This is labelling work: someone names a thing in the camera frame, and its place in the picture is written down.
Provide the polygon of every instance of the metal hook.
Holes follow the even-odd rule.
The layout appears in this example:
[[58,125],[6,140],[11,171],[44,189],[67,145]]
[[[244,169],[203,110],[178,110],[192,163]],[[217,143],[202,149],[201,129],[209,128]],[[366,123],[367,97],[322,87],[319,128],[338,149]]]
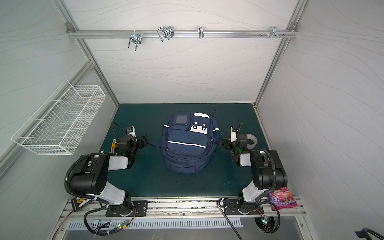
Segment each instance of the metal hook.
[[274,37],[278,37],[279,38],[279,37],[281,37],[279,34],[276,33],[276,30],[277,30],[276,27],[273,26],[272,29],[271,29],[271,33],[268,34],[270,36],[270,38],[274,38]]
[[171,26],[161,26],[157,29],[157,34],[159,35],[160,37],[160,40],[161,41],[164,41],[164,39],[167,37],[167,39],[171,39],[175,33],[173,32],[173,29]]
[[203,38],[204,37],[204,29],[203,27],[198,27],[197,28],[197,31],[199,32],[199,38]]
[[136,44],[136,46],[135,46],[135,51],[136,51],[138,45],[141,44],[141,36],[139,34],[136,34],[136,33],[131,34],[131,37],[130,37],[129,42],[128,42],[128,48],[132,42],[134,44]]

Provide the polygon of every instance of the metal clip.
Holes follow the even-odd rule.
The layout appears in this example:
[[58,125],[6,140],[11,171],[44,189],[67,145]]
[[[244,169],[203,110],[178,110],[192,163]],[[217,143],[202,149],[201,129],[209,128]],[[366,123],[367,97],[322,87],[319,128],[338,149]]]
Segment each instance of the metal clip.
[[199,32],[199,38],[203,38],[204,37],[204,29],[203,27],[198,27],[197,28],[197,31]]
[[169,40],[175,35],[171,26],[161,26],[157,29],[157,33],[161,41],[164,41],[166,37]]
[[65,23],[65,26],[67,27],[67,33],[73,33],[74,32],[74,26],[72,23],[67,22],[67,23]]
[[277,30],[276,27],[273,26],[272,29],[271,29],[271,33],[269,34],[269,38],[274,38],[274,37],[278,37],[279,38],[281,36],[281,35],[276,33],[276,30]]
[[131,37],[130,37],[129,42],[128,42],[128,48],[131,45],[131,42],[136,44],[136,46],[135,46],[135,51],[136,51],[138,45],[141,44],[141,36],[139,34],[136,34],[136,33],[131,34]]

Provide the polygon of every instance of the black mounting bracket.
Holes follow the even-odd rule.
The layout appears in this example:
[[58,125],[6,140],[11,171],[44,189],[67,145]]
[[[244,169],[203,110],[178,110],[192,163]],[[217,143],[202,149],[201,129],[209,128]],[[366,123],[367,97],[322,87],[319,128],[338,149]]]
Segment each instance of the black mounting bracket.
[[226,215],[259,214],[259,212],[257,210],[259,210],[262,214],[264,213],[263,206],[260,204],[256,204],[254,202],[253,203],[252,202],[244,202],[239,209],[237,199],[224,199],[223,205],[224,205],[224,213]]
[[[147,214],[148,201],[132,201],[133,207],[136,208],[136,217],[144,217]],[[118,206],[109,206],[107,212],[105,213],[106,217],[121,217],[119,205]],[[128,216],[124,217],[133,217],[135,212],[132,211]]]

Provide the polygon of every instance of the aluminum rail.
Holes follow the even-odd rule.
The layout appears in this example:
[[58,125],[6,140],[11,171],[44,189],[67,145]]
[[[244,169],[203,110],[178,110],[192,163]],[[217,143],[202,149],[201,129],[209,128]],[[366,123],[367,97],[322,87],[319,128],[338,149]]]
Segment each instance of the aluminum rail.
[[[300,19],[300,16],[304,10],[305,4],[308,0],[298,0],[296,3],[296,7],[292,13],[291,19],[288,22],[287,29],[294,29],[296,30],[298,21]],[[273,57],[271,66],[268,69],[268,72],[264,78],[263,84],[260,88],[259,93],[257,94],[256,100],[253,103],[253,105],[257,108],[262,100],[262,97],[264,95],[264,92],[269,84],[269,81],[271,80],[273,73],[275,72],[277,65],[283,56],[283,53],[285,51],[285,48],[287,48],[290,38],[282,39],[279,43],[279,46],[277,47],[275,56]]]
[[[172,38],[199,38],[198,30],[174,30]],[[69,38],[130,38],[133,30],[129,31],[69,31]],[[156,30],[135,31],[143,39],[159,38]],[[297,31],[276,30],[280,37],[275,38],[295,38]],[[204,38],[270,38],[270,30],[204,30]]]

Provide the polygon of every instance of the roll of tape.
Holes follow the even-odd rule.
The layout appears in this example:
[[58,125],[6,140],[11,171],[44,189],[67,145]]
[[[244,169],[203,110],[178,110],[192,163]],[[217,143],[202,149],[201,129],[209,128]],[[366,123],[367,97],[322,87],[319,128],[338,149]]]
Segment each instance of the roll of tape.
[[253,144],[247,144],[248,150],[253,149],[257,144],[257,138],[252,134],[246,134],[247,139],[251,139],[253,141]]

